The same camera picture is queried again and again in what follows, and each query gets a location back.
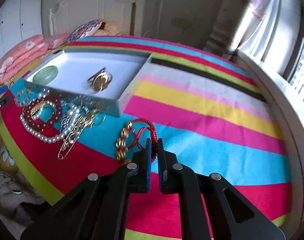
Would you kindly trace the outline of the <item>large gold safety pin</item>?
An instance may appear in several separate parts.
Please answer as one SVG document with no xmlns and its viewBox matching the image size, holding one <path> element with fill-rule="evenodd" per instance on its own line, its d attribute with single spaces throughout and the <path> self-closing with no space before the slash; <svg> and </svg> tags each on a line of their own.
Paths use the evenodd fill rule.
<svg viewBox="0 0 304 240">
<path fill-rule="evenodd" d="M 85 128 L 91 128 L 93 125 L 101 125 L 106 115 L 104 114 L 103 119 L 100 123 L 95 123 L 96 116 L 101 113 L 99 108 L 91 110 L 89 113 L 83 113 L 77 117 L 75 124 L 72 125 L 71 129 L 68 131 L 67 136 L 65 137 L 63 144 L 59 150 L 57 158 L 63 160 L 71 151 L 74 144 L 79 139 L 81 133 Z"/>
</svg>

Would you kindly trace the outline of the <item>white shallow jewelry box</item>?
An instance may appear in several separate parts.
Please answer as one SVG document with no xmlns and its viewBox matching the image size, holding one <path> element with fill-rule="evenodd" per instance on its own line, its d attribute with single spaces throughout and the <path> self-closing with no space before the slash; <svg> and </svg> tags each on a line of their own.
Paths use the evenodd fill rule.
<svg viewBox="0 0 304 240">
<path fill-rule="evenodd" d="M 120 117 L 147 72 L 151 55 L 116 49 L 64 49 L 25 78 L 27 87 Z"/>
</svg>

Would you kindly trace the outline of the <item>colourful striped blanket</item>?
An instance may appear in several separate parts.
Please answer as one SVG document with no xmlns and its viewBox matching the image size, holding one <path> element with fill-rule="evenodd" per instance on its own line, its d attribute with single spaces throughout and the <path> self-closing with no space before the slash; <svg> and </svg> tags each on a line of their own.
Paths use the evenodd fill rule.
<svg viewBox="0 0 304 240">
<path fill-rule="evenodd" d="M 85 176 L 120 166 L 115 143 L 136 118 L 154 123 L 164 149 L 196 173 L 221 174 L 275 225 L 291 211 L 292 184 L 281 131 L 259 88 L 243 68 L 195 48 L 134 37 L 88 37 L 70 49 L 150 53 L 152 64 L 119 118 L 85 129 L 68 156 L 22 125 L 20 107 L 0 110 L 0 134 L 34 189 L 55 204 Z"/>
</svg>

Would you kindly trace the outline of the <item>white window sill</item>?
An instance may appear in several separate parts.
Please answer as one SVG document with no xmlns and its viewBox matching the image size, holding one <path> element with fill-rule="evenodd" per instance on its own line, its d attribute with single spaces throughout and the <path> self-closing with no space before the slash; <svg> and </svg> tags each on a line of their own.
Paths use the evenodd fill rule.
<svg viewBox="0 0 304 240">
<path fill-rule="evenodd" d="M 241 50 L 237 51 L 237 56 L 247 65 L 268 104 L 271 107 L 276 106 L 280 111 L 284 122 L 283 134 L 290 135 L 286 141 L 294 145 L 298 157 L 301 176 L 299 181 L 302 183 L 303 191 L 301 220 L 304 220 L 304 103 L 291 85 L 276 71 L 257 64 L 253 57 Z"/>
</svg>

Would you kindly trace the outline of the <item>green jade bangle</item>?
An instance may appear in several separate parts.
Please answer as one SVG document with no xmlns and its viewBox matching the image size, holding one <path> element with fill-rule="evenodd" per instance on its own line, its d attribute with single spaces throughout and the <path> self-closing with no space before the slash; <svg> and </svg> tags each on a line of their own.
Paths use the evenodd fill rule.
<svg viewBox="0 0 304 240">
<path fill-rule="evenodd" d="M 56 66 L 46 66 L 39 70 L 32 78 L 32 82 L 37 85 L 46 86 L 51 83 L 59 73 Z"/>
</svg>

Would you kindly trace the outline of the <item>window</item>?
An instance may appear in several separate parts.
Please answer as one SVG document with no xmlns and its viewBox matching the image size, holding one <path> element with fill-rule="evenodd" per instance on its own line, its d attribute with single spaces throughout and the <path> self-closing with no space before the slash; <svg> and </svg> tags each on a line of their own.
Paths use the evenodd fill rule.
<svg viewBox="0 0 304 240">
<path fill-rule="evenodd" d="M 289 62 L 283 77 L 304 103 L 304 38 L 302 38 L 295 59 Z"/>
</svg>

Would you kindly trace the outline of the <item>pink folded quilt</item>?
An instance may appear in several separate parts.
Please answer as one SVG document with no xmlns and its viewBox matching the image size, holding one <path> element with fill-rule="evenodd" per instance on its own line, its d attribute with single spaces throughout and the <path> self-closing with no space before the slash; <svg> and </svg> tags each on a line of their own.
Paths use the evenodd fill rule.
<svg viewBox="0 0 304 240">
<path fill-rule="evenodd" d="M 27 64 L 67 42 L 70 33 L 44 38 L 34 35 L 15 45 L 0 59 L 0 85 L 7 83 Z"/>
</svg>

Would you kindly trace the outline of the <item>round patterned cushion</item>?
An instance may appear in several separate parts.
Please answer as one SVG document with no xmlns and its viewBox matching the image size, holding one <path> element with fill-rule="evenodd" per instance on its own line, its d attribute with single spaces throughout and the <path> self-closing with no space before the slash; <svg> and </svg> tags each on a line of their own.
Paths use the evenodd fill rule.
<svg viewBox="0 0 304 240">
<path fill-rule="evenodd" d="M 92 20 L 77 27 L 68 36 L 67 43 L 75 42 L 76 40 L 83 37 L 92 36 L 101 27 L 101 25 L 102 25 L 101 20 Z"/>
</svg>

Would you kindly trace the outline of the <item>white patterned curtain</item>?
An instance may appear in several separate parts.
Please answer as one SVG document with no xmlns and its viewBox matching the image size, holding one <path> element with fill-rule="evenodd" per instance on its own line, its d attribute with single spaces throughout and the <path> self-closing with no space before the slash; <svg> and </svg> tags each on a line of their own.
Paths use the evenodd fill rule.
<svg viewBox="0 0 304 240">
<path fill-rule="evenodd" d="M 301 21 L 300 0 L 223 0 L 206 52 L 232 59 L 242 52 L 282 75 Z"/>
</svg>

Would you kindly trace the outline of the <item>white wardrobe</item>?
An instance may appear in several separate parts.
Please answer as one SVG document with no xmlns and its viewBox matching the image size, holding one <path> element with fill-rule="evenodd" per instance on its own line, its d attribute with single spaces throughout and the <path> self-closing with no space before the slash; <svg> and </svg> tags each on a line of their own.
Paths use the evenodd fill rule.
<svg viewBox="0 0 304 240">
<path fill-rule="evenodd" d="M 41 0 L 5 0 L 0 7 L 0 59 L 21 41 L 41 33 Z"/>
</svg>

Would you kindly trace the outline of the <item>white bed headboard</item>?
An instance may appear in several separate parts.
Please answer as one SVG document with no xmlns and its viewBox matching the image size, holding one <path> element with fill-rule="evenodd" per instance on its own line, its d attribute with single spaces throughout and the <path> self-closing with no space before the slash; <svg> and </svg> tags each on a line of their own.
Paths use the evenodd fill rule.
<svg viewBox="0 0 304 240">
<path fill-rule="evenodd" d="M 49 34 L 74 31 L 91 20 L 112 21 L 124 35 L 143 35 L 146 0 L 57 0 L 49 10 Z"/>
</svg>

